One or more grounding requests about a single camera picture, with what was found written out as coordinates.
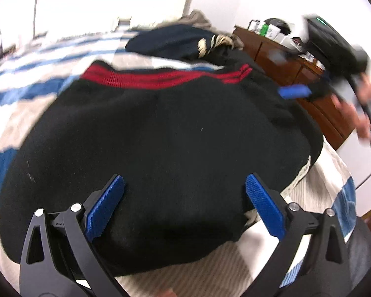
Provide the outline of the person's right hand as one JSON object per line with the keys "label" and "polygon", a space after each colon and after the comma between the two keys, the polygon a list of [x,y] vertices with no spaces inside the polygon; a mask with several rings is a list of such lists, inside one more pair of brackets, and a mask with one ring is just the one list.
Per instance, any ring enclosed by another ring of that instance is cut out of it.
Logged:
{"label": "person's right hand", "polygon": [[[336,95],[331,95],[331,99],[347,123],[356,130],[358,138],[371,141],[371,121],[368,115],[359,113],[352,103],[340,100]],[[371,100],[371,80],[366,74],[361,75],[357,88],[357,100],[360,105],[366,105]]]}

